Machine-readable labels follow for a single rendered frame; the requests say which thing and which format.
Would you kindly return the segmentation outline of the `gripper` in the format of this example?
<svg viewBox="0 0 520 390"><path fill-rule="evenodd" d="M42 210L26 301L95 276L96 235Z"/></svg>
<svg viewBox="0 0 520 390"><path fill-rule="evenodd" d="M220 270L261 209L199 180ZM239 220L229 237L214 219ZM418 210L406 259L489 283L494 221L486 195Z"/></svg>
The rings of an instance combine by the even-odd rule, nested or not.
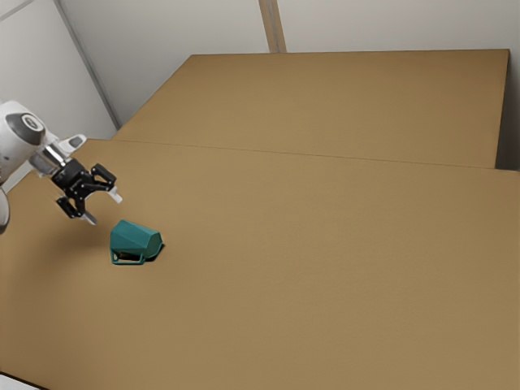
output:
<svg viewBox="0 0 520 390"><path fill-rule="evenodd" d="M83 206L77 208L72 205L69 198L84 200L93 191L103 191L116 203L123 201L116 185L116 176L100 163L96 163L89 172L78 160L71 159L51 176L51 180L67 196L59 197L56 203L70 219L81 219L92 225L98 223Z"/></svg>

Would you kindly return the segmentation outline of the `teal faceted mug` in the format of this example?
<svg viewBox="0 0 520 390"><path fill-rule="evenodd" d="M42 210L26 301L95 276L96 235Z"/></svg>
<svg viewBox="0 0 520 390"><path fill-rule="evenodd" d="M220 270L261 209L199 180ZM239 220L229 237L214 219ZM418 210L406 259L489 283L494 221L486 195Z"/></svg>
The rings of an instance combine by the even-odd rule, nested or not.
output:
<svg viewBox="0 0 520 390"><path fill-rule="evenodd" d="M110 261L114 265L143 265L163 248L159 231L121 219L111 230Z"/></svg>

